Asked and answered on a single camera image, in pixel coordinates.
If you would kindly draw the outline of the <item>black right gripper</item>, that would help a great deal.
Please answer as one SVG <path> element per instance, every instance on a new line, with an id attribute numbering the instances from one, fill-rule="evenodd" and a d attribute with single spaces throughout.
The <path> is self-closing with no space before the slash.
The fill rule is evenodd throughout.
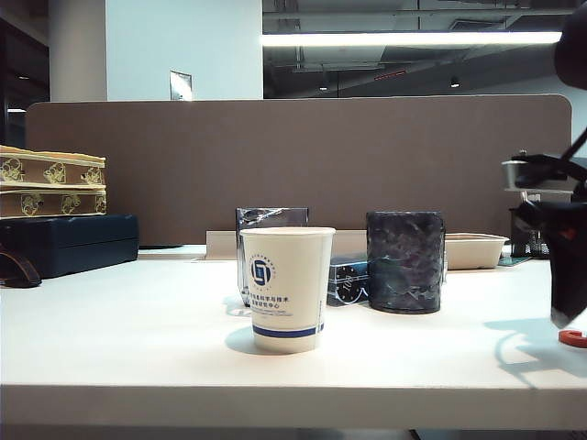
<path id="1" fill-rule="evenodd" d="M 517 217 L 548 245 L 550 318 L 564 328 L 586 309 L 586 203 L 522 202 Z"/>

